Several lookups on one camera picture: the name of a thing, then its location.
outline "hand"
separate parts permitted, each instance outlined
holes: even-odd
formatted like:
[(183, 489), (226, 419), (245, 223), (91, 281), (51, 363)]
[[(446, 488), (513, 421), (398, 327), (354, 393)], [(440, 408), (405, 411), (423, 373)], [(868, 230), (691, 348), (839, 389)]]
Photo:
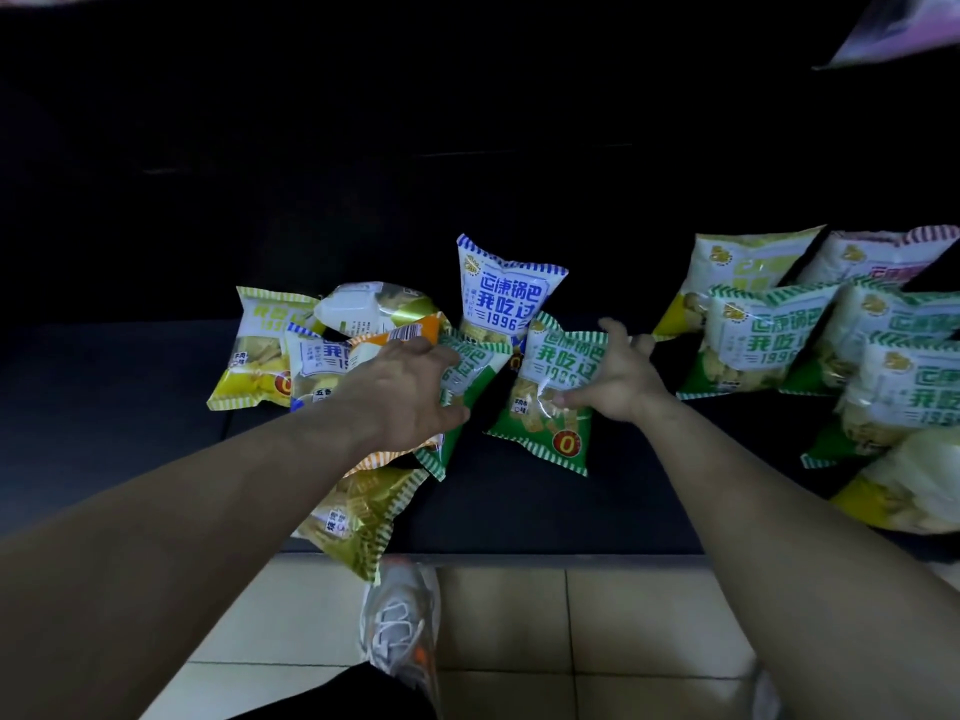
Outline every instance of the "hand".
[(600, 318), (600, 326), (609, 343), (597, 375), (586, 386), (561, 391), (554, 401), (567, 408), (593, 407), (611, 420), (635, 423), (644, 402), (670, 397), (650, 362), (656, 342), (643, 335), (631, 343), (626, 327), (613, 318)]
[(335, 404), (354, 415), (369, 428), (376, 451), (414, 449), (470, 418), (470, 409), (463, 405), (440, 404), (440, 379), (458, 363), (460, 354), (426, 338), (388, 340), (319, 403)]

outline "person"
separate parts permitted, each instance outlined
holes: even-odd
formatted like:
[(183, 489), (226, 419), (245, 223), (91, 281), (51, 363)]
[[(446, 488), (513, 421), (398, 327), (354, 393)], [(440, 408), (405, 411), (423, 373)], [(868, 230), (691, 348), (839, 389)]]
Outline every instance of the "person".
[[(561, 395), (643, 431), (726, 600), (799, 718), (960, 714), (960, 597), (930, 569), (800, 488), (678, 401), (653, 340), (601, 320), (596, 378)], [(375, 450), (469, 417), (441, 407), (456, 364), (391, 341), (317, 405), (178, 459), (0, 541), (6, 717), (136, 718), (301, 519)], [(253, 710), (439, 711), (435, 574), (387, 560), (361, 619), (366, 662)]]

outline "overturned snack bag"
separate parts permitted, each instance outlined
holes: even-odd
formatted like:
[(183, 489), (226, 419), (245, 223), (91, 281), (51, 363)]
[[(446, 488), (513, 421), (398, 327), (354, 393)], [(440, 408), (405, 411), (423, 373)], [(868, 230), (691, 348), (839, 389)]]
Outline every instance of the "overturned snack bag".
[(394, 519), (424, 483), (423, 469), (380, 467), (343, 477), (296, 533), (364, 581), (377, 579)]
[(960, 531), (960, 427), (924, 429), (865, 466), (830, 501), (888, 531)]
[(706, 329), (677, 399), (775, 389), (830, 305), (836, 283), (710, 289)]
[(233, 355), (206, 406), (220, 412), (256, 407), (266, 399), (289, 407), (290, 358), (284, 333), (290, 324), (307, 332), (323, 331), (313, 316), (317, 298), (243, 286), (237, 287), (237, 293), (243, 303), (243, 317), (233, 342)]
[(870, 276), (903, 285), (917, 277), (957, 239), (960, 227), (936, 224), (909, 232), (830, 232), (798, 283)]
[(806, 468), (882, 454), (921, 429), (960, 424), (960, 341), (872, 333)]
[[(443, 313), (430, 313), (426, 315), (426, 317), (416, 320), (413, 323), (407, 323), (399, 328), (394, 328), (389, 333), (355, 336), (347, 342), (350, 345), (350, 355), (346, 370), (350, 372), (360, 366), (360, 364), (376, 357), (388, 341), (410, 341), (410, 339), (422, 336), (436, 346), (437, 340), (440, 338), (441, 324), (445, 323), (446, 320)], [(433, 435), (414, 449), (435, 449), (443, 441), (444, 435)], [(360, 470), (374, 470), (383, 467), (398, 457), (413, 451), (412, 449), (408, 449), (402, 452), (372, 452), (346, 474), (350, 475)]]
[[(474, 343), (459, 336), (440, 336), (439, 344), (460, 354), (460, 362), (450, 366), (439, 382), (446, 404), (462, 404), (469, 409), (474, 408), (514, 352), (508, 343)], [(447, 465), (462, 430), (463, 426), (459, 426), (445, 433), (436, 449), (415, 452), (420, 464), (438, 480), (447, 477)]]
[(507, 407), (486, 434), (513, 440), (536, 457), (586, 475), (593, 410), (565, 409), (553, 398), (590, 384), (606, 352), (606, 333), (563, 331), (541, 313), (530, 326)]
[(509, 344), (519, 353), (530, 322), (567, 277), (567, 269), (502, 260), (467, 235), (457, 239), (457, 249), (462, 335), (480, 344)]
[(893, 283), (858, 275), (844, 284), (812, 353), (780, 386), (785, 394), (836, 397), (857, 373), (875, 331), (943, 341), (960, 329), (960, 292), (902, 292)]
[(419, 290), (391, 283), (345, 283), (317, 303), (314, 315), (344, 336), (386, 333), (437, 312)]
[(347, 373), (351, 348), (347, 343), (321, 338), (295, 323), (287, 326), (284, 339), (290, 355), (290, 411), (295, 412), (333, 394)]
[(773, 235), (696, 235), (686, 279), (654, 328), (654, 338), (664, 341), (702, 331), (715, 285), (752, 293), (776, 288), (823, 228)]

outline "pant leg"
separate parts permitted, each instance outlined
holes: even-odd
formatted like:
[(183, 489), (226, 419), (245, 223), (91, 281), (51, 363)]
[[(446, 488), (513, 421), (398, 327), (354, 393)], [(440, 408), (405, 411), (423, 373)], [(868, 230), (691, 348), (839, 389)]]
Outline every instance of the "pant leg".
[(396, 714), (410, 720), (435, 720), (426, 694), (381, 672), (369, 662), (343, 670), (327, 684), (285, 700), (252, 709), (234, 720), (303, 720), (308, 717), (366, 718)]

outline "orange snack bag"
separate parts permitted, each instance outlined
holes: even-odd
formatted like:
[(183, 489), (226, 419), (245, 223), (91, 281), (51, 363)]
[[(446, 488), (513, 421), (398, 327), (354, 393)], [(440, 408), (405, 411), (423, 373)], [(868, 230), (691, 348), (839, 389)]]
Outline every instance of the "orange snack bag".
[[(440, 332), (445, 328), (447, 318), (443, 313), (430, 313), (420, 320), (394, 328), (388, 333), (366, 334), (364, 336), (354, 336), (348, 343), (350, 344), (349, 362), (346, 366), (347, 373), (356, 369), (357, 366), (365, 361), (370, 361), (377, 356), (378, 351), (387, 345), (388, 341), (410, 341), (410, 339), (422, 336), (434, 346), (440, 338)], [(443, 440), (443, 435), (433, 435), (423, 444), (414, 449), (430, 447), (436, 449)], [(375, 470), (392, 462), (401, 455), (413, 452), (413, 449), (407, 449), (402, 452), (373, 452), (360, 460), (352, 470), (343, 475), (352, 475), (361, 470)]]

